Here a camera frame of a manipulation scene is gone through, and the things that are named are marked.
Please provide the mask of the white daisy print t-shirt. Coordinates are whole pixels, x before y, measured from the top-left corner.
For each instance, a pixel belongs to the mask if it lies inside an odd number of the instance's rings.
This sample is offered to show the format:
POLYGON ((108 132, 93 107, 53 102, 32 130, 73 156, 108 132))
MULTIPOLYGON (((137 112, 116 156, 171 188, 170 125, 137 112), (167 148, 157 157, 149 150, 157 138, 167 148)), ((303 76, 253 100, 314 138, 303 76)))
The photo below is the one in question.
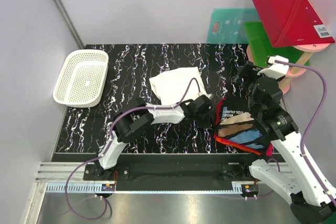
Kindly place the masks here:
POLYGON ((162 105, 173 105, 181 100, 192 78, 197 80, 199 88, 196 81, 192 81, 183 101, 188 99, 195 100, 199 95, 206 95, 211 98, 212 95, 205 90, 198 67, 185 67, 165 71, 155 77, 151 77, 149 82, 153 93, 161 101, 162 105))

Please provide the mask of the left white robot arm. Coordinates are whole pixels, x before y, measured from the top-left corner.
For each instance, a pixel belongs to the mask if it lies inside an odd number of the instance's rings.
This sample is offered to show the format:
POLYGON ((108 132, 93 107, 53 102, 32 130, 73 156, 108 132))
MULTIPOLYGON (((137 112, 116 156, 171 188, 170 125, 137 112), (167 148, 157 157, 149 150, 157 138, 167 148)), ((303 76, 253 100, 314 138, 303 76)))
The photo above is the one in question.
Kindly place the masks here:
POLYGON ((207 128, 212 120, 212 102, 206 95, 195 100, 189 99, 174 105, 154 105, 137 100, 135 108, 123 110, 114 118, 110 127, 110 137, 94 162, 99 173, 116 166, 125 146, 142 135, 155 124, 179 124, 194 121, 207 128))

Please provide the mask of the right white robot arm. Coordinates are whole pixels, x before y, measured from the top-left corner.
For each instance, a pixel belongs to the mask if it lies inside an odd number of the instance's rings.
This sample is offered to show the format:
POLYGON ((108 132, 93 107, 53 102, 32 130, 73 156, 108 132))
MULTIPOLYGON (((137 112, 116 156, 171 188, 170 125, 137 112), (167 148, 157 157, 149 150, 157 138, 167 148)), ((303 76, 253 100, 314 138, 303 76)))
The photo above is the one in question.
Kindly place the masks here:
POLYGON ((252 62, 240 67, 233 81, 244 79, 248 85, 248 111, 257 128, 285 160, 294 178, 272 168, 263 157, 249 154, 240 164, 245 174, 265 183, 289 205, 300 223, 323 223, 335 215, 335 187, 323 175, 305 147, 305 136, 280 106, 282 90, 278 80, 284 77, 291 63, 279 57, 269 59, 268 68, 252 62))

